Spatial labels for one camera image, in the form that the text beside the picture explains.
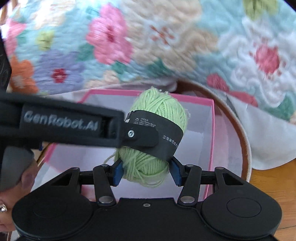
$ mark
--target wooden table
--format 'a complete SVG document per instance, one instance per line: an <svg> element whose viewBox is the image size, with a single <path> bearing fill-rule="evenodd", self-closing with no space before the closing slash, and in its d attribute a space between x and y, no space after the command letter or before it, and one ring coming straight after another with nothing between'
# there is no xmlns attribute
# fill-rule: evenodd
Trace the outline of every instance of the wooden table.
<svg viewBox="0 0 296 241"><path fill-rule="evenodd" d="M282 208L283 219L275 237L279 241L296 241L296 159L270 170L252 170L250 183L273 197Z"/></svg>

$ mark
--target orange flower pattern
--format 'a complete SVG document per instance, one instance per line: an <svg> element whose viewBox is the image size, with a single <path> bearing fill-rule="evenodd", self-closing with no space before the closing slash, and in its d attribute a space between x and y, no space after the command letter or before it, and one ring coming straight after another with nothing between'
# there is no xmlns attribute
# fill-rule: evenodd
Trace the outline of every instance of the orange flower pattern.
<svg viewBox="0 0 296 241"><path fill-rule="evenodd" d="M34 73L33 65L29 60L18 61L15 55L10 59L12 69L10 85L13 92L24 94L36 94L38 88L32 79Z"/></svg>

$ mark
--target gray fabric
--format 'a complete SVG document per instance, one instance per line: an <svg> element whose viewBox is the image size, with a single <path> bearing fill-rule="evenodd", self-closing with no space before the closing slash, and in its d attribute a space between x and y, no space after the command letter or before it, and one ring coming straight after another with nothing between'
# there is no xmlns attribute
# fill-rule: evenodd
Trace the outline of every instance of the gray fabric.
<svg viewBox="0 0 296 241"><path fill-rule="evenodd" d="M30 150L13 146L6 147L1 168L0 192L13 188L33 160L34 154Z"/></svg>

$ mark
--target purple flower pattern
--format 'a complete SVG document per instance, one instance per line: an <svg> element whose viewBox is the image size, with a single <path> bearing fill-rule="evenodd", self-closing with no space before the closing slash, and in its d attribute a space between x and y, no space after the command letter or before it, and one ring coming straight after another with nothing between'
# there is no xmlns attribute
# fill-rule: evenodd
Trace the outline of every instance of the purple flower pattern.
<svg viewBox="0 0 296 241"><path fill-rule="evenodd" d="M40 91L59 94L79 90L83 87L83 62L76 62L78 52L63 54L49 50L41 55L35 66L33 78Z"/></svg>

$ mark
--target metal screw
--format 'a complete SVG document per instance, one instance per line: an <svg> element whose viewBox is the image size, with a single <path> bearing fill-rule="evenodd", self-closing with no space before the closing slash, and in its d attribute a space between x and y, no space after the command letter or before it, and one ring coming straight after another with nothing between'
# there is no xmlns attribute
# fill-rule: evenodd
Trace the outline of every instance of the metal screw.
<svg viewBox="0 0 296 241"><path fill-rule="evenodd" d="M133 130L128 131L128 137L132 138L135 135L135 132Z"/></svg>
<svg viewBox="0 0 296 241"><path fill-rule="evenodd" d="M182 203L193 203L195 201L195 198L191 196L183 196L180 198L180 201Z"/></svg>
<svg viewBox="0 0 296 241"><path fill-rule="evenodd" d="M110 196L102 196L99 198L99 202L104 204L111 203L113 202L113 200L114 200L113 197L110 197Z"/></svg>

